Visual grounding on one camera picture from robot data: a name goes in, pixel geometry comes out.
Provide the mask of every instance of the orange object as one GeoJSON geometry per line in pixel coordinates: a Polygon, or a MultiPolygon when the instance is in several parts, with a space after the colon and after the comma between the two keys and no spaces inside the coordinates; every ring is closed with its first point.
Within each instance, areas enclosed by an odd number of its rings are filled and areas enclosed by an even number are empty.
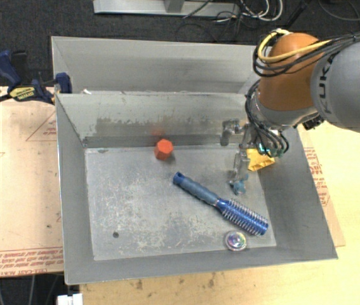
{"type": "Polygon", "coordinates": [[[154,148],[154,154],[156,155],[157,159],[166,160],[171,156],[174,147],[171,141],[166,139],[161,139],[154,148]]]}

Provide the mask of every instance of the cardboard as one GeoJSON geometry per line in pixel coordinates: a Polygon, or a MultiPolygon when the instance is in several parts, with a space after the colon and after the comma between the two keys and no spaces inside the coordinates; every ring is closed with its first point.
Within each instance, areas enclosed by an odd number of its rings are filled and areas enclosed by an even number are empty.
{"type": "Polygon", "coordinates": [[[56,139],[54,105],[0,103],[0,277],[63,271],[56,139]]]}

